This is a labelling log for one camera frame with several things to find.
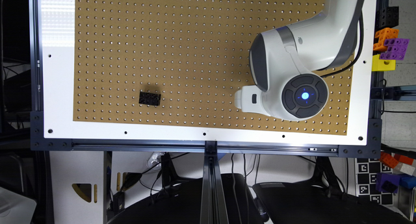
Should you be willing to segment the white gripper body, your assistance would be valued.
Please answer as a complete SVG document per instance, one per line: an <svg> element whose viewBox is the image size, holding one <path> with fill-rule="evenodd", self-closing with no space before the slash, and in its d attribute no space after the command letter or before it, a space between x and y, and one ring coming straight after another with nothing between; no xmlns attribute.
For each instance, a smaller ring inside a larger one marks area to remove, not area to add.
<svg viewBox="0 0 416 224"><path fill-rule="evenodd" d="M243 112L269 116L261 101L262 91L255 85L243 86L235 92L234 104Z"/></svg>

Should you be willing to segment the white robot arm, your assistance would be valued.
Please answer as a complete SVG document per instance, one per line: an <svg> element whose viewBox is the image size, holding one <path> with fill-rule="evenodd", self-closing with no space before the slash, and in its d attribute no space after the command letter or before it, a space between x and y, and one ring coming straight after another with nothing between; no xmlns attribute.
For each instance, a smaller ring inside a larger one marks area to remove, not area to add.
<svg viewBox="0 0 416 224"><path fill-rule="evenodd" d="M316 116L329 90L315 72L339 67L350 58L363 4L326 0L316 16L258 34L249 54L254 84L235 93L235 106L289 121Z"/></svg>

